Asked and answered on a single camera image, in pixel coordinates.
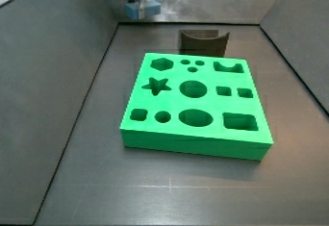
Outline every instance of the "rectangular hole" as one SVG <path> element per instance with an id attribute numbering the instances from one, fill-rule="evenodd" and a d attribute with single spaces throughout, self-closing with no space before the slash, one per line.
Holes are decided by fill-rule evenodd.
<path id="1" fill-rule="evenodd" d="M 144 109 L 133 109 L 129 114 L 129 119 L 133 121 L 145 121 L 148 111 Z"/>
<path id="2" fill-rule="evenodd" d="M 258 131 L 255 118 L 251 114 L 223 113 L 222 116 L 226 129 Z"/>
<path id="3" fill-rule="evenodd" d="M 252 98 L 252 93 L 248 88 L 238 88 L 238 95 L 243 98 Z"/>
<path id="4" fill-rule="evenodd" d="M 215 87 L 216 94 L 220 96 L 231 96 L 231 88 L 230 87 Z"/>

